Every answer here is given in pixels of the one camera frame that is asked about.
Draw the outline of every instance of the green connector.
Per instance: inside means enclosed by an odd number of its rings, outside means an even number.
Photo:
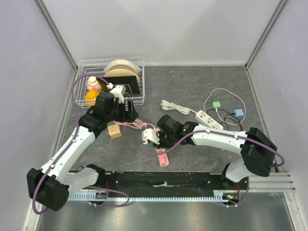
[[[221,105],[220,105],[220,102],[217,100],[217,101],[213,101],[212,102],[212,107],[215,109],[215,108],[220,108]]]

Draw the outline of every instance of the yellow cup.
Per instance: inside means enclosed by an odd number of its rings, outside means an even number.
[[[85,96],[85,101],[86,104],[88,105],[88,107],[91,107],[93,105],[95,105],[95,100],[96,97],[99,95],[100,93],[97,90],[90,90],[86,96]]]

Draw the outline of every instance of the white wall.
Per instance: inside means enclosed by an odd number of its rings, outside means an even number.
[[[291,0],[250,72],[269,133],[308,216],[308,2]]]
[[[279,0],[44,0],[75,61],[244,64]]]
[[[26,174],[51,155],[74,73],[33,1],[2,1],[0,22],[0,230],[19,231]]]

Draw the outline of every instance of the red wire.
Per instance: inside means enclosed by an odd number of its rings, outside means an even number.
[[[240,190],[241,190],[240,186],[237,185],[237,193],[236,193],[236,196],[240,193]]]

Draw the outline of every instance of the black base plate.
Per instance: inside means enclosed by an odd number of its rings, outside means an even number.
[[[237,184],[246,189],[247,184],[241,180]],[[226,188],[220,174],[208,172],[105,172],[100,175],[98,187],[118,190],[130,197],[210,197],[213,190],[237,190],[237,184]],[[167,183],[173,187],[155,187]],[[123,197],[121,194],[109,193],[110,197]]]

